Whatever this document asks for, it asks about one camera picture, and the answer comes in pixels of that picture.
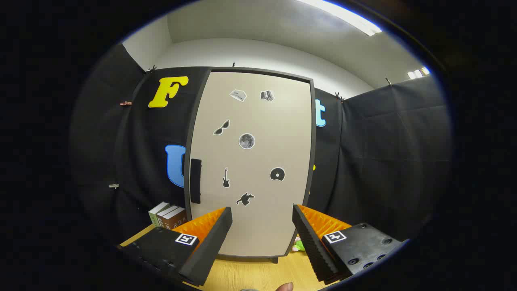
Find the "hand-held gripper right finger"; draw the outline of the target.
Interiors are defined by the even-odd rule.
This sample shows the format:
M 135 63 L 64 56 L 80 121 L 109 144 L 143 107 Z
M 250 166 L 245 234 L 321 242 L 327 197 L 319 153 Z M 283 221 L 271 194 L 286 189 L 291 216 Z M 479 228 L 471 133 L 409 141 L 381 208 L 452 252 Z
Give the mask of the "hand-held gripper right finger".
M 292 206 L 292 222 L 316 278 L 325 284 L 363 273 L 408 243 L 368 223 L 349 225 L 297 204 Z

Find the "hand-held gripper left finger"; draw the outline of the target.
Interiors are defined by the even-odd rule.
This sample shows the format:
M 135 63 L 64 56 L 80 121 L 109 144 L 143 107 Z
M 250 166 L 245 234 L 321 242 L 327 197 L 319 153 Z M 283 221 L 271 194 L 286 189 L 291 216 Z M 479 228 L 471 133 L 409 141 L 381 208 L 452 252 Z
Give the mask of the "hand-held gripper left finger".
M 122 243 L 119 249 L 136 263 L 173 283 L 205 284 L 232 225 L 223 207 L 179 227 L 153 227 Z

